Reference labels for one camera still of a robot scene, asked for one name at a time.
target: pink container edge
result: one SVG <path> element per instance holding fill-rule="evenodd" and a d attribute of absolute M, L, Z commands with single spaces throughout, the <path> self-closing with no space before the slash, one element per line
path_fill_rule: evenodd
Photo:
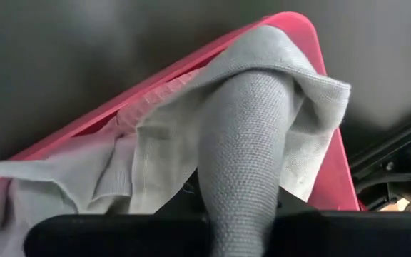
<path fill-rule="evenodd" d="M 283 12 L 267 16 L 254 24 L 230 32 L 207 44 L 157 74 L 136 84 L 97 109 L 76 119 L 57 132 L 40 140 L 30 148 L 12 157 L 11 160 L 23 161 L 43 158 L 49 151 L 59 147 L 71 137 L 80 134 L 105 118 L 113 116 L 117 110 L 127 104 L 134 103 L 151 89 L 194 68 L 198 68 L 200 64 L 204 64 L 233 43 L 239 35 L 248 29 L 260 25 L 271 25 L 282 29 L 308 57 L 317 72 L 326 75 L 320 44 L 315 27 L 311 22 L 302 14 L 295 12 Z M 308 203 L 322 210 L 360 210 L 339 129 L 333 135 Z"/>

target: gray textile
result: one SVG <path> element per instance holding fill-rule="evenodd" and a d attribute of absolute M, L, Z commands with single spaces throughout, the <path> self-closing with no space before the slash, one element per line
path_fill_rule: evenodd
<path fill-rule="evenodd" d="M 105 213 L 121 197 L 119 213 L 154 213 L 198 167 L 213 256 L 261 256 L 278 185 L 308 199 L 349 94 L 348 84 L 317 75 L 284 32 L 253 29 L 152 110 L 137 142 L 105 129 L 43 161 L 1 162 L 0 176 L 17 179 L 15 224 L 0 248 L 19 249 L 45 218 Z"/>
<path fill-rule="evenodd" d="M 213 255 L 261 256 L 277 185 L 308 199 L 349 95 L 281 30 L 249 31 L 138 125 L 130 210 L 153 212 L 198 167 Z"/>

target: gray cloth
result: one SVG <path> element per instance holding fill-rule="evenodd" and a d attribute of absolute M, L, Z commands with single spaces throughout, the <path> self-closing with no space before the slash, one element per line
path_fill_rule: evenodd
<path fill-rule="evenodd" d="M 349 95 L 280 29 L 249 31 L 138 125 L 130 210 L 152 213 L 198 167 L 213 255 L 263 255 L 277 185 L 308 199 Z"/>
<path fill-rule="evenodd" d="M 198 167 L 213 255 L 261 256 L 278 185 L 308 199 L 349 94 L 284 32 L 253 29 L 139 123 L 134 154 L 131 140 L 106 130 L 43 161 L 0 163 L 0 176 L 16 178 L 10 202 L 21 221 L 6 247 L 45 218 L 105 213 L 121 197 L 119 213 L 154 213 Z"/>

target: gray towel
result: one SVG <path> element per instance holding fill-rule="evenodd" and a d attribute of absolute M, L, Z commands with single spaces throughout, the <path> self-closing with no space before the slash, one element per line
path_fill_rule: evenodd
<path fill-rule="evenodd" d="M 308 199 L 349 95 L 280 29 L 249 31 L 138 125 L 130 210 L 153 213 L 198 167 L 213 255 L 261 256 L 278 185 Z"/>
<path fill-rule="evenodd" d="M 11 202 L 21 219 L 7 247 L 45 218 L 105 213 L 121 196 L 131 200 L 121 213 L 154 213 L 198 167 L 213 255 L 261 256 L 278 185 L 308 199 L 349 94 L 280 29 L 253 29 L 139 123 L 134 155 L 130 141 L 106 132 L 44 161 L 0 163 L 0 176 L 17 178 Z"/>

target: dark gray background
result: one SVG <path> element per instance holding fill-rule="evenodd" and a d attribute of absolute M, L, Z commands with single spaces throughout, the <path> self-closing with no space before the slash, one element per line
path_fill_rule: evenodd
<path fill-rule="evenodd" d="M 353 84 L 349 155 L 411 119 L 411 1 L 0 0 L 0 159 L 279 11 L 306 15 L 329 75 Z"/>

